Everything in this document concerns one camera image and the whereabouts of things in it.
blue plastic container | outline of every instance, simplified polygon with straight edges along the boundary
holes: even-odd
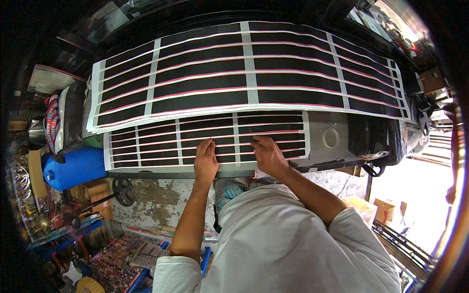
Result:
[[[103,149],[80,149],[64,157],[65,164],[49,158],[42,172],[44,180],[56,190],[63,191],[106,175]]]

black fabric strip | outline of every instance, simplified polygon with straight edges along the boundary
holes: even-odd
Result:
[[[118,66],[108,68],[104,71],[104,78],[108,78],[110,76],[113,76],[115,74],[118,74],[124,70],[134,68],[136,66],[142,65],[144,63],[150,62],[153,58],[153,52],[149,52],[143,56],[140,56],[138,58],[135,58],[133,60],[127,61],[125,63],[122,63]]]
[[[251,34],[252,42],[294,42],[299,44],[314,45],[324,50],[330,51],[331,47],[328,43],[320,41],[316,38],[305,36],[305,35],[295,35],[286,32],[278,33],[254,33]]]
[[[115,86],[116,84],[126,82],[127,80],[133,79],[135,77],[139,77],[145,74],[150,73],[151,64],[142,66],[140,68],[134,69],[122,75],[118,75],[116,77],[111,78],[110,80],[106,80],[103,84],[103,89],[110,88]]]
[[[138,167],[138,162],[114,163],[114,168],[121,168],[121,167]]]
[[[201,142],[202,140],[203,140],[203,139],[181,142],[181,147],[183,147],[183,148],[196,147],[196,146],[198,146],[198,145],[200,144],[200,142]],[[235,142],[235,139],[234,139],[233,137],[228,137],[228,138],[214,138],[213,141],[214,141],[216,144],[230,144],[230,143],[234,143],[234,142]]]
[[[124,155],[124,156],[114,156],[114,158],[113,158],[114,161],[137,160],[137,159],[138,159],[137,154]]]
[[[217,162],[219,163],[230,163],[230,162],[235,162],[236,157],[235,156],[222,156],[222,157],[217,157]],[[194,158],[184,158],[182,159],[182,163],[184,165],[193,165],[195,162]]]
[[[140,154],[140,158],[142,158],[142,159],[171,158],[171,157],[177,157],[177,150],[161,151],[161,152],[157,152],[157,153],[143,153],[143,154]]]
[[[114,155],[126,154],[126,153],[133,153],[133,152],[136,152],[136,151],[137,151],[137,147],[129,147],[129,148],[122,148],[122,149],[113,150],[113,154]]]
[[[368,77],[365,77],[365,76],[362,76],[362,75],[351,73],[351,72],[346,71],[346,70],[342,70],[342,73],[344,74],[344,79],[345,80],[348,80],[348,81],[351,81],[351,82],[354,82],[354,83],[358,83],[358,84],[362,84],[362,85],[366,85],[366,86],[369,86],[369,87],[372,87],[372,88],[380,89],[380,90],[385,91],[385,92],[387,92],[391,95],[395,95],[394,89],[392,87],[387,86],[385,84],[382,84],[382,83],[380,83],[379,81],[377,81],[375,79],[371,79],[371,78],[368,78]]]
[[[348,57],[352,60],[358,61],[358,62],[366,64],[366,65],[370,65],[371,67],[374,67],[374,68],[376,68],[377,70],[379,70],[381,72],[385,72],[385,73],[389,72],[388,68],[386,68],[383,65],[378,64],[376,62],[373,62],[372,60],[370,60],[366,57],[363,57],[363,56],[360,56],[360,55],[357,55],[357,54],[353,54],[352,52],[346,51],[344,49],[340,49],[338,47],[336,47],[335,50],[337,51],[337,54],[339,54],[339,55],[342,55],[344,57]]]
[[[299,149],[305,147],[305,142],[297,142],[297,143],[278,143],[279,149],[281,150],[288,150],[288,149]],[[248,152],[252,151],[254,148],[250,145],[241,145],[239,147],[240,152]]]
[[[306,61],[293,58],[256,58],[256,69],[296,69],[309,72],[319,72],[328,76],[337,77],[335,67],[315,61]]]
[[[342,67],[346,67],[346,68],[349,68],[349,69],[359,71],[361,73],[365,73],[365,74],[374,76],[374,77],[376,77],[376,78],[378,78],[378,79],[380,79],[380,80],[382,80],[382,81],[384,81],[388,84],[393,84],[393,81],[390,77],[387,77],[387,76],[385,76],[384,73],[378,72],[378,71],[376,71],[374,69],[371,69],[369,67],[365,67],[363,65],[359,65],[359,64],[356,64],[356,63],[353,63],[353,62],[350,62],[350,61],[347,61],[347,60],[344,60],[344,59],[340,60],[340,65]]]
[[[176,148],[177,148],[177,143],[159,143],[159,144],[141,145],[140,151],[167,150],[167,149],[176,149]]]
[[[98,116],[98,126],[107,123],[119,122],[138,116],[143,116],[143,114],[145,114],[145,105],[135,106],[115,113]]]
[[[293,157],[299,157],[299,156],[304,156],[305,155],[305,150],[291,150],[291,151],[286,151],[283,153],[283,156],[285,158],[293,158]]]
[[[179,119],[179,122],[189,122],[189,121],[196,121],[196,120],[201,120],[201,119],[213,119],[213,118],[224,118],[224,117],[229,117],[231,118],[233,115],[232,113],[225,113],[225,114],[215,114],[215,115],[207,115],[207,116],[204,116],[204,117],[187,117],[187,118],[181,118]],[[181,124],[181,130],[186,127],[186,126],[183,126],[184,124]]]
[[[222,105],[247,104],[248,94],[246,91],[233,91],[224,93],[213,93],[193,95],[188,97],[170,98],[153,102],[151,112],[160,113],[166,111],[195,109]]]
[[[140,91],[135,94],[124,96],[114,101],[101,104],[99,111],[102,113],[102,112],[113,110],[119,107],[125,107],[133,103],[146,101],[146,98],[147,98],[147,90]]]
[[[113,148],[119,148],[119,147],[129,146],[129,145],[136,145],[136,140],[135,139],[125,140],[123,142],[112,143],[111,145],[112,145]]]
[[[246,87],[246,75],[214,76],[203,79],[186,80],[155,88],[155,98],[180,94],[185,91],[211,90],[219,88]]]
[[[344,107],[341,96],[305,90],[258,90],[259,103],[309,104]]]
[[[197,152],[196,149],[182,150],[182,155],[183,156],[195,156],[196,152]],[[216,154],[233,154],[234,152],[235,152],[235,147],[217,147],[217,148],[215,148],[215,153]]]
[[[378,91],[361,88],[347,83],[345,84],[345,87],[347,88],[347,93],[350,95],[366,97],[372,100],[386,102],[388,104],[398,106],[396,98],[382,94]]]
[[[167,133],[167,132],[173,132],[173,131],[176,131],[175,125],[163,126],[163,127],[158,127],[158,128],[139,130],[138,136],[152,135],[152,134],[157,134],[157,133]]]
[[[303,124],[272,124],[272,125],[239,127],[239,133],[245,134],[245,133],[277,131],[277,130],[302,130],[302,129],[303,129]]]
[[[401,112],[399,109],[386,105],[367,103],[355,99],[348,99],[348,102],[350,103],[350,109],[353,110],[365,111],[376,114],[385,114],[393,117],[401,116]]]
[[[301,111],[254,111],[254,112],[240,112],[238,117],[241,116],[250,116],[250,115],[301,115]]]
[[[173,43],[178,43],[190,38],[198,38],[203,36],[209,36],[214,34],[221,34],[226,32],[233,32],[233,31],[240,31],[241,27],[239,23],[232,23],[232,24],[223,24],[223,25],[216,25],[216,26],[209,26],[202,29],[197,30],[190,30],[186,32],[182,32],[179,34],[175,34],[172,36],[167,36],[161,39],[161,46],[170,45]]]
[[[138,129],[144,129],[144,128],[149,128],[149,127],[153,127],[153,126],[160,126],[160,125],[166,125],[166,124],[172,124],[172,123],[175,123],[174,119],[143,124],[143,125],[137,126],[137,128]]]
[[[131,90],[137,90],[141,89],[144,87],[148,87],[148,76],[147,77],[142,77],[137,80],[134,80],[130,83],[123,84],[115,89],[108,90],[106,92],[103,92],[102,95],[102,101],[113,98],[115,96],[118,96],[120,94],[129,92]]]
[[[249,112],[254,115],[258,115],[256,112]],[[238,117],[238,125],[242,127],[243,124],[254,124],[254,123],[283,123],[283,122],[303,122],[301,116],[258,116],[258,117]]]
[[[207,60],[221,57],[242,56],[242,46],[214,48],[209,50],[201,50],[193,53],[175,56],[158,62],[158,69],[164,69],[171,66],[180,65],[182,63]]]
[[[138,139],[140,143],[157,143],[157,142],[164,142],[168,140],[176,140],[176,134],[159,135],[159,136],[152,136],[152,137]]]
[[[213,130],[182,132],[181,139],[196,138],[196,137],[210,137],[210,136],[219,136],[219,135],[233,135],[233,129],[222,128],[222,129],[213,129]]]
[[[198,48],[210,47],[213,45],[223,45],[223,44],[232,44],[232,43],[241,43],[241,42],[242,42],[241,34],[224,35],[224,36],[217,36],[217,37],[211,37],[211,38],[204,38],[200,40],[193,40],[193,41],[189,41],[189,42],[182,43],[179,45],[174,45],[168,48],[161,49],[161,51],[159,52],[159,57],[160,58],[166,57],[171,54],[198,49]]]
[[[158,161],[142,161],[142,166],[165,166],[165,165],[178,165],[178,159],[172,160],[158,160]]]
[[[119,133],[124,133],[124,132],[127,132],[127,131],[134,131],[134,130],[135,130],[135,127],[127,127],[127,128],[123,128],[123,129],[113,130],[111,132],[111,134],[119,134]]]
[[[249,22],[249,29],[250,30],[288,30],[288,31],[294,31],[294,32],[299,32],[303,34],[314,35],[323,40],[327,40],[327,36],[325,32],[316,30],[311,27],[307,27],[305,25],[295,25],[295,24],[289,24],[289,23]]]
[[[143,46],[137,47],[135,49],[132,49],[128,52],[122,53],[121,55],[117,55],[115,57],[112,57],[108,60],[106,60],[106,67],[112,66],[114,64],[120,63],[125,60],[129,60],[130,58],[133,58],[135,56],[138,56],[140,54],[143,54],[145,52],[153,50],[155,47],[155,42],[149,42],[148,44],[145,44]]]
[[[331,54],[316,50],[314,48],[303,48],[294,45],[253,45],[254,55],[295,55],[300,57],[317,58],[334,64]]]
[[[281,140],[304,140],[303,133],[287,133],[287,134],[271,134],[269,135],[274,141],[281,141]],[[240,143],[250,143],[253,142],[254,139],[252,136],[240,136],[239,142]]]
[[[112,136],[113,141],[121,140],[121,139],[128,139],[128,138],[134,138],[135,137],[135,132],[130,132],[126,134],[121,134],[121,135],[114,135]]]
[[[183,76],[201,75],[214,72],[244,70],[244,60],[227,60],[211,63],[194,64],[181,68],[171,69],[156,75],[156,83],[181,78]]]
[[[250,162],[250,161],[255,161],[256,156],[255,155],[241,155],[241,162]]]
[[[213,118],[212,115],[206,117],[206,119]],[[233,119],[229,117],[228,119],[220,119],[220,120],[208,120],[208,121],[199,121],[193,123],[184,123],[181,124],[181,130],[189,130],[189,129],[200,129],[206,127],[217,127],[217,126],[232,126]]]
[[[309,86],[340,92],[338,81],[303,74],[256,74],[257,86]]]
[[[365,50],[365,49],[363,49],[363,48],[361,48],[361,47],[359,47],[359,46],[352,45],[351,43],[348,43],[348,42],[346,42],[346,41],[344,41],[344,40],[342,40],[342,39],[340,39],[340,38],[338,38],[338,37],[332,36],[332,40],[333,40],[333,42],[334,42],[335,44],[338,44],[338,45],[340,45],[340,46],[342,46],[342,47],[344,47],[344,48],[347,48],[347,49],[349,49],[349,50],[352,50],[352,51],[354,51],[354,52],[357,52],[357,53],[359,53],[359,54],[361,54],[361,55],[368,56],[368,57],[370,57],[371,59],[375,60],[376,62],[378,62],[378,63],[380,63],[380,64],[382,64],[382,65],[387,66],[387,61],[386,61],[386,59],[383,58],[383,57],[377,56],[377,55],[375,55],[375,54],[373,54],[373,53],[371,53],[371,52],[369,52],[369,51],[367,51],[367,50]]]

white sleeve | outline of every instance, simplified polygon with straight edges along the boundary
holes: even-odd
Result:
[[[202,280],[199,264],[186,256],[162,256],[156,261],[153,293],[194,292]]]
[[[390,278],[382,279],[381,282],[388,284],[387,287],[398,286],[400,292],[401,282],[393,260],[354,207],[346,208],[335,216],[329,225],[329,234],[358,258],[362,254],[381,268],[384,276]]]

metal pot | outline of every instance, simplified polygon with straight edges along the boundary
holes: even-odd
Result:
[[[28,147],[30,150],[38,150],[47,144],[44,118],[44,116],[36,117],[28,123]]]

white shirt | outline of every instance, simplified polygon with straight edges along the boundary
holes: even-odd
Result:
[[[354,208],[327,229],[285,185],[266,185],[227,203],[219,224],[205,278],[189,257],[160,257],[153,292],[401,291],[391,257]]]

